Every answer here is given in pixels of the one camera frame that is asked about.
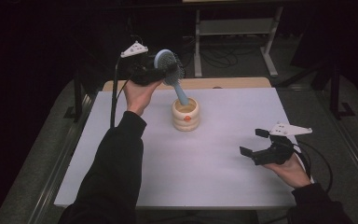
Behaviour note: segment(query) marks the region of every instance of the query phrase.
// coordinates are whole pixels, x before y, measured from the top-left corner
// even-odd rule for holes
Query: white bracket
[[[135,43],[129,47],[126,51],[121,52],[121,58],[130,57],[136,54],[145,53],[148,52],[149,49],[142,44],[138,43],[138,41],[135,41]]]
[[[311,128],[302,128],[290,124],[284,124],[278,122],[272,129],[269,131],[270,135],[279,135],[279,136],[288,136],[288,135],[298,135],[304,133],[312,133]]]

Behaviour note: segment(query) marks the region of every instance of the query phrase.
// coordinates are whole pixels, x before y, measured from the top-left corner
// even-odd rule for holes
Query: light blue handle
[[[178,99],[180,101],[180,104],[181,105],[188,105],[188,98],[185,95],[185,92],[180,87],[179,83],[173,85],[173,87],[175,88],[176,95],[178,95]]]

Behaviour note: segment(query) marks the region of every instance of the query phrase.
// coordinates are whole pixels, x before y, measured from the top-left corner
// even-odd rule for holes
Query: person
[[[127,83],[127,111],[118,126],[106,132],[76,200],[63,211],[59,223],[136,223],[135,206],[142,181],[142,135],[146,127],[141,116],[160,83]],[[288,212],[289,223],[352,223],[341,203],[332,202],[320,184],[310,183],[295,154],[282,165],[264,166],[295,188],[296,207]]]

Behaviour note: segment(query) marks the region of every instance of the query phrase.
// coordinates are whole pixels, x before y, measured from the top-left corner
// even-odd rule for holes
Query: gray floor
[[[296,37],[288,39],[277,37],[274,42],[270,55],[279,73],[276,78],[269,77],[261,53],[258,51],[258,47],[264,44],[265,38],[226,37],[217,41],[210,39],[202,41],[201,62],[204,77],[268,77],[270,82],[275,84],[302,71],[301,68],[290,65],[299,41]],[[235,48],[236,57],[230,51],[233,48]],[[230,62],[221,58],[228,52],[231,52],[228,56]],[[214,66],[211,66],[209,63],[212,61],[207,57],[225,64],[214,63]],[[191,54],[184,56],[183,64],[186,64],[186,78],[194,77]],[[216,68],[216,65],[226,66],[226,68]],[[358,152],[358,92],[348,80],[341,79],[340,100],[349,103],[356,116],[337,121],[326,109],[329,101],[328,86],[324,91],[313,91],[309,88],[312,78],[313,75],[305,77],[291,88],[278,89],[278,93],[290,122],[312,128],[313,134],[301,135],[297,140],[316,147],[324,154],[334,172],[330,196],[333,200],[343,202],[344,209],[353,221],[358,223],[358,157],[353,156],[358,156],[353,153],[353,149]],[[73,119],[63,117],[67,108],[73,105],[73,83],[71,82],[62,90],[55,106],[51,108],[50,115],[30,155],[7,195],[0,210],[0,223],[57,222],[62,213],[61,208],[52,204],[62,179],[62,172],[57,171],[64,171],[62,167],[66,167],[69,163],[70,153],[76,146],[76,137],[79,134],[76,130],[81,130],[82,127],[82,122],[73,123]],[[329,176],[323,160],[312,150],[307,149],[307,151],[312,160],[313,176],[326,187]],[[284,210],[257,211],[260,223],[280,217],[284,213]],[[145,222],[147,219],[156,220],[172,216],[189,217],[176,219],[176,222],[159,223],[181,223],[185,220],[194,220],[196,216],[203,216],[204,223],[246,223],[244,220],[248,218],[246,214],[239,211],[201,211],[191,214],[181,211],[176,213],[140,212],[139,215],[140,223],[147,223]]]

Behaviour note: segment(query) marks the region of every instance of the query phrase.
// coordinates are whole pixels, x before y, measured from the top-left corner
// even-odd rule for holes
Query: beige vase
[[[200,125],[200,105],[193,98],[188,98],[188,105],[181,105],[179,100],[172,104],[173,126],[182,132],[191,132]]]

